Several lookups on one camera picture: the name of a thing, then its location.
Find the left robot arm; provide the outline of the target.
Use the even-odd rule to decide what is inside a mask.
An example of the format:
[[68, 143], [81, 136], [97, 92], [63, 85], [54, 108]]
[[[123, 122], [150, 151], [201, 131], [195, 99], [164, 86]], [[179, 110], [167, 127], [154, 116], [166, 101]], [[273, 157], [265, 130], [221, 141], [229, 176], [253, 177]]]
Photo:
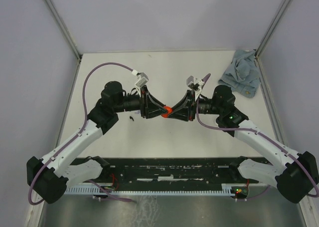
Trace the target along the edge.
[[71, 137], [43, 157], [31, 157], [27, 161], [28, 201], [31, 205], [52, 204], [68, 188], [82, 182], [109, 179], [108, 163], [101, 157], [91, 157], [80, 165], [72, 162], [118, 122], [119, 113], [139, 110], [145, 119], [167, 114], [165, 105], [149, 93], [146, 85], [137, 86], [136, 90], [136, 94], [129, 95], [120, 82], [108, 82], [94, 108], [85, 112], [83, 125]]

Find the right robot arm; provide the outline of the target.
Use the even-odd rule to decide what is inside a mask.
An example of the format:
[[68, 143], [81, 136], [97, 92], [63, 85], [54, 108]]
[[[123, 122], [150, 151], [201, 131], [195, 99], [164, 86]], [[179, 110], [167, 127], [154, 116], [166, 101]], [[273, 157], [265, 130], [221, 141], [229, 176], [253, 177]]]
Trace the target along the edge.
[[243, 179], [261, 182], [276, 188], [288, 201], [297, 204], [305, 196], [317, 198], [319, 172], [314, 155], [299, 153], [266, 135], [260, 128], [235, 107], [231, 88], [218, 85], [211, 98], [199, 98], [189, 90], [181, 101], [167, 108], [165, 118], [182, 121], [199, 119], [201, 114], [217, 115], [217, 127], [203, 122], [209, 129], [221, 130], [248, 144], [262, 155], [269, 164], [262, 164], [247, 157], [239, 157], [229, 169], [229, 178], [236, 183]]

